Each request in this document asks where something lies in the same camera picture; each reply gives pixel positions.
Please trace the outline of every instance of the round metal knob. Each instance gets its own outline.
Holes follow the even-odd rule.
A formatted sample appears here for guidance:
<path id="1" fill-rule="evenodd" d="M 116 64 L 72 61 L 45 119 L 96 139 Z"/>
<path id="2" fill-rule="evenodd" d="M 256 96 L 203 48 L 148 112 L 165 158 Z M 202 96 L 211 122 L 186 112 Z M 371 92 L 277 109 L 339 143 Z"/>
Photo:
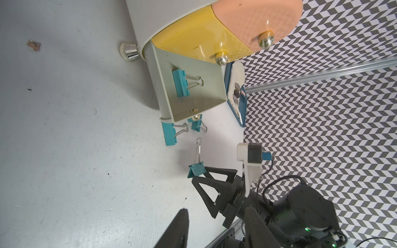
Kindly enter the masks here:
<path id="1" fill-rule="evenodd" d="M 193 116 L 191 119 L 192 119 L 193 121 L 198 121 L 198 120 L 200 119 L 200 117 L 201 117 L 201 115 L 195 115 L 195 116 Z"/>
<path id="2" fill-rule="evenodd" d="M 269 50 L 269 48 L 274 43 L 274 33 L 272 31 L 266 31 L 259 35 L 258 45 L 264 50 Z"/>
<path id="3" fill-rule="evenodd" d="M 227 64 L 228 60 L 229 56 L 227 55 L 226 51 L 215 54 L 215 62 L 220 66 Z"/>
<path id="4" fill-rule="evenodd" d="M 122 43 L 120 45 L 120 54 L 127 61 L 137 60 L 141 57 L 138 53 L 138 45 L 132 43 Z"/>

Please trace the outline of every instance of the drawer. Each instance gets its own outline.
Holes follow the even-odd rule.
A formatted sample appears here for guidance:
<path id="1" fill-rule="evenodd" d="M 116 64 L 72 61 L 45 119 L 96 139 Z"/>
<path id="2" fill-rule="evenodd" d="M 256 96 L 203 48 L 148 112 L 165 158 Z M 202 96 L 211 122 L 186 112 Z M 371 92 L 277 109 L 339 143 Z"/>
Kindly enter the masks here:
<path id="1" fill-rule="evenodd" d="M 215 55 L 225 51 L 229 62 L 253 53 L 215 16 L 211 6 L 203 7 L 164 28 L 153 44 L 162 50 L 215 63 Z"/>
<path id="2" fill-rule="evenodd" d="M 150 77 L 161 112 L 161 121 L 179 122 L 227 101 L 222 67 L 156 48 L 148 42 L 143 48 Z M 189 96 L 178 97 L 172 71 L 184 70 L 186 76 L 202 77 L 204 86 L 189 89 Z M 189 85 L 195 81 L 188 80 Z"/>

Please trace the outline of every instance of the teal binder clip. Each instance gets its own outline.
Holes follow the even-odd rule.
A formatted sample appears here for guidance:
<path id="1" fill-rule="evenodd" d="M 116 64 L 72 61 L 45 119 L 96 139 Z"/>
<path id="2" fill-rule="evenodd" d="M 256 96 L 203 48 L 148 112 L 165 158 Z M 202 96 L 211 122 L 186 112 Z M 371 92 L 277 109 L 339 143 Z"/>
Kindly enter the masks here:
<path id="1" fill-rule="evenodd" d="M 164 133 L 164 138 L 166 140 L 166 146 L 173 146 L 176 144 L 176 137 L 183 133 L 183 132 L 189 132 L 189 127 L 187 126 L 186 123 L 183 125 L 175 125 L 173 123 L 161 123 L 163 125 L 163 133 Z M 186 127 L 186 129 L 180 130 L 179 132 L 175 131 L 174 127 Z"/>
<path id="2" fill-rule="evenodd" d="M 204 173 L 207 173 L 207 170 L 204 167 L 204 162 L 200 161 L 200 153 L 201 153 L 201 141 L 202 139 L 198 137 L 196 139 L 196 154 L 195 154 L 195 161 L 193 162 L 192 165 L 189 165 L 189 174 L 187 175 L 187 178 L 192 178 L 193 176 L 200 176 Z M 196 163 L 196 156 L 197 156 L 197 150 L 198 150 L 198 163 Z"/>
<path id="3" fill-rule="evenodd" d="M 182 71 L 181 69 L 176 69 L 175 71 L 172 71 L 172 76 L 174 78 L 176 93 L 177 93 L 178 97 L 189 96 L 190 95 L 189 89 L 193 88 L 197 85 L 204 86 L 204 80 L 202 79 L 202 77 L 199 77 L 197 79 L 187 77 L 185 74 L 185 71 Z M 191 80 L 195 80 L 195 81 L 201 80 L 201 84 L 196 82 L 195 85 L 188 86 L 186 79 L 191 79 Z"/>
<path id="4" fill-rule="evenodd" d="M 201 125 L 203 125 L 205 127 L 204 132 L 207 132 L 207 130 L 208 130 L 208 127 L 202 121 L 202 115 L 195 115 L 187 121 L 192 122 L 192 129 L 196 130 L 197 132 L 200 132 Z"/>

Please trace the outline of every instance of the checkered wall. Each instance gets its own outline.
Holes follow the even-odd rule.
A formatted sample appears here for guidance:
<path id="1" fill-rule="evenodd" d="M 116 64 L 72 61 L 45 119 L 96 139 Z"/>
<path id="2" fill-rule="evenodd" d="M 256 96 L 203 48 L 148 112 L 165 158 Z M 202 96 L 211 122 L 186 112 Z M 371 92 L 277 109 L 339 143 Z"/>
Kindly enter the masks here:
<path id="1" fill-rule="evenodd" d="M 396 81 L 393 67 L 250 94 L 245 142 L 262 143 L 275 158 L 259 192 L 281 176 L 300 175 L 335 203 L 354 244 L 396 240 Z M 282 181 L 267 197 L 279 199 L 296 184 Z M 371 240 L 362 247 L 397 245 Z"/>
<path id="2" fill-rule="evenodd" d="M 397 53 L 396 0 L 303 0 L 290 35 L 241 61 L 246 85 L 305 75 Z"/>

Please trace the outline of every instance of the cable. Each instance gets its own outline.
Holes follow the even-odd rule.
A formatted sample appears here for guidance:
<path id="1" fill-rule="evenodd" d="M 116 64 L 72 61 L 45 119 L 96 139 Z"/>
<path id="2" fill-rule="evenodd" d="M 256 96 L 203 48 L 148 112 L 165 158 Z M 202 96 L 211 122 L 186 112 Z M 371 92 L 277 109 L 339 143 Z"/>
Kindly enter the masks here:
<path id="1" fill-rule="evenodd" d="M 397 243 L 397 241 L 395 241 L 395 240 L 393 240 L 393 239 L 390 239 L 390 238 L 373 237 L 373 238 L 364 239 L 363 241 L 361 241 L 360 243 L 358 243 L 358 245 L 356 245 L 356 247 L 358 247 L 360 244 L 364 243 L 365 241 L 368 241 L 368 240 L 371 240 L 371 239 L 376 239 L 376 238 L 379 238 L 379 239 L 386 239 L 386 240 L 393 241 L 393 242 L 396 242 L 396 243 Z"/>
<path id="2" fill-rule="evenodd" d="M 271 164 L 270 164 L 269 169 L 268 169 L 267 171 L 265 171 L 264 173 L 262 173 L 261 177 L 263 177 L 264 175 L 266 175 L 267 173 L 269 173 L 269 171 L 270 171 L 272 168 L 273 168 L 273 156 L 272 156 L 272 162 L 271 162 Z M 260 183 L 262 182 L 262 179 L 263 179 L 263 178 L 261 178 L 261 179 L 259 180 L 259 182 L 258 182 L 258 187 L 256 187 L 255 204 L 256 204 L 256 211 L 257 211 L 257 213 L 259 213 L 259 210 L 258 210 L 258 190 L 259 190 L 259 185 L 260 185 Z"/>
<path id="3" fill-rule="evenodd" d="M 306 184 L 306 182 L 303 180 L 303 178 L 302 177 L 300 177 L 300 176 L 298 176 L 298 175 L 289 175 L 289 176 L 284 176 L 284 177 L 280 177 L 279 179 L 276 179 L 276 180 L 274 180 L 273 182 L 271 182 L 268 186 L 266 186 L 264 189 L 263 189 L 263 191 L 262 191 L 262 199 L 263 199 L 263 201 L 265 202 L 265 204 L 267 203 L 266 202 L 266 197 L 265 197 L 265 191 L 267 190 L 267 189 L 269 189 L 271 186 L 273 186 L 273 185 L 275 185 L 276 183 L 278 183 L 279 181 L 282 181 L 282 180 L 284 180 L 284 179 L 289 179 L 289 178 L 297 178 L 297 179 L 299 179 L 300 181 L 301 181 L 301 184 Z"/>
<path id="4" fill-rule="evenodd" d="M 243 225 L 244 225 L 244 221 L 243 221 L 243 223 L 241 223 L 241 232 L 243 233 L 243 235 L 245 237 L 245 231 L 243 230 Z"/>

